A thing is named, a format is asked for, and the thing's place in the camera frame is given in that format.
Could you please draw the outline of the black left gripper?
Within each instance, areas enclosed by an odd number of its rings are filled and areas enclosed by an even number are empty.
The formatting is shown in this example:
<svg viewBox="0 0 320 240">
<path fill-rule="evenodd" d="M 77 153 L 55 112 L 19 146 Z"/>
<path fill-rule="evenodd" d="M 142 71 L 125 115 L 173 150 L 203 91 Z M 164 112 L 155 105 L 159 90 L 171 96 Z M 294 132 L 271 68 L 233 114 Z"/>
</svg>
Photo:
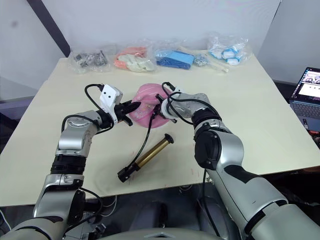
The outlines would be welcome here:
<svg viewBox="0 0 320 240">
<path fill-rule="evenodd" d="M 117 118 L 117 121 L 126 123 L 128 126 L 132 126 L 132 120 L 127 117 L 127 114 L 135 111 L 140 106 L 139 102 L 127 101 L 124 103 L 120 103 L 114 107 L 114 112 Z"/>
</svg>

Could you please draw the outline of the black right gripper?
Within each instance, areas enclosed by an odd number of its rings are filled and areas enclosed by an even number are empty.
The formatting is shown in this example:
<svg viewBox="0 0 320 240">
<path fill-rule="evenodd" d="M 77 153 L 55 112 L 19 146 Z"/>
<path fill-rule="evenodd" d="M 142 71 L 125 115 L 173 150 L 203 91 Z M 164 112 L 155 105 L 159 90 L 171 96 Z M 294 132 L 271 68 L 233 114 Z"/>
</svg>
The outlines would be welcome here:
<svg viewBox="0 0 320 240">
<path fill-rule="evenodd" d="M 156 94 L 155 97 L 158 99 L 159 103 L 154 107 L 151 118 L 156 118 L 156 116 L 163 116 L 161 108 L 164 98 L 160 94 Z"/>
</svg>

